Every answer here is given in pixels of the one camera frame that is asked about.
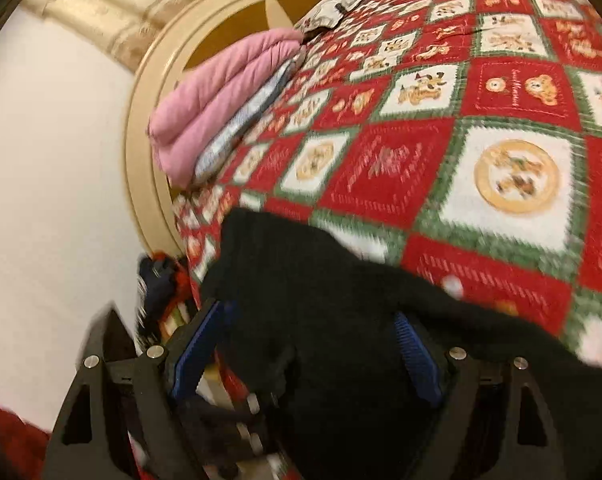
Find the black cloth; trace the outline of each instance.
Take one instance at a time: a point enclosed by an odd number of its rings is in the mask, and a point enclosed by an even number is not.
[[[202,297],[236,302],[220,352],[257,389],[292,346],[276,429],[306,480],[401,478],[435,412],[414,393],[393,316],[418,319],[442,349],[524,356],[564,450],[569,480],[602,479],[602,369],[524,320],[457,301],[418,276],[364,262],[327,232],[235,208]]]

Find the christmas quilt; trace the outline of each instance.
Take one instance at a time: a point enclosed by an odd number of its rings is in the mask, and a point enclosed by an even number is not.
[[[602,365],[602,21],[588,0],[364,0],[198,199],[193,288],[235,205],[330,232]]]

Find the silver screw head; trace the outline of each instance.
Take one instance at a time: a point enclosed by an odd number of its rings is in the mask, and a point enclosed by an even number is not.
[[[514,361],[512,361],[512,364],[514,364],[515,368],[518,368],[519,370],[525,370],[528,368],[528,361],[523,357],[515,357]]]
[[[89,357],[86,357],[85,361],[83,361],[83,364],[86,368],[94,368],[98,364],[98,356],[91,355]]]
[[[161,345],[150,346],[150,348],[148,348],[147,352],[146,352],[147,356],[150,359],[158,359],[164,353],[165,353],[165,348],[163,348]]]
[[[450,354],[450,357],[452,357],[456,361],[463,361],[463,359],[465,359],[466,357],[468,357],[468,352],[466,352],[465,350],[463,350],[459,346],[453,346],[448,351],[448,353]]]

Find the beige headboard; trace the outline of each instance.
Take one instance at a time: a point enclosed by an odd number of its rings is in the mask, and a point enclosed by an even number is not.
[[[255,32],[290,27],[319,0],[196,0],[161,32],[139,67],[127,111],[124,176],[130,212],[149,251],[183,253],[172,214],[171,189],[152,160],[146,126],[159,100],[184,70]]]

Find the white wall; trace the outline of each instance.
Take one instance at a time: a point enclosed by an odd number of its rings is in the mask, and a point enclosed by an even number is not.
[[[131,85],[91,44],[22,10],[0,33],[0,404],[44,428],[94,313],[113,300],[132,322]]]

